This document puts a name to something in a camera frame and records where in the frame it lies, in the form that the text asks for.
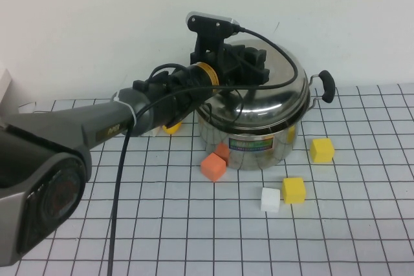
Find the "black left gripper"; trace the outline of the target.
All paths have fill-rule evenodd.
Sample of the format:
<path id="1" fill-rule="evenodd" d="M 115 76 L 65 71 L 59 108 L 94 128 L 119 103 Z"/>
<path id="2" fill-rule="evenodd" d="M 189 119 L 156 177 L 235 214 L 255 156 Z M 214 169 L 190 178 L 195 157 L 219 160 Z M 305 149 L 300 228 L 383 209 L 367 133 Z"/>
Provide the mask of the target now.
<path id="1" fill-rule="evenodd" d="M 265 63 L 267 51 L 245 45 L 222 44 L 210 51 L 210 65 L 221 85 L 264 85 L 269 81 L 270 71 L 251 63 Z"/>

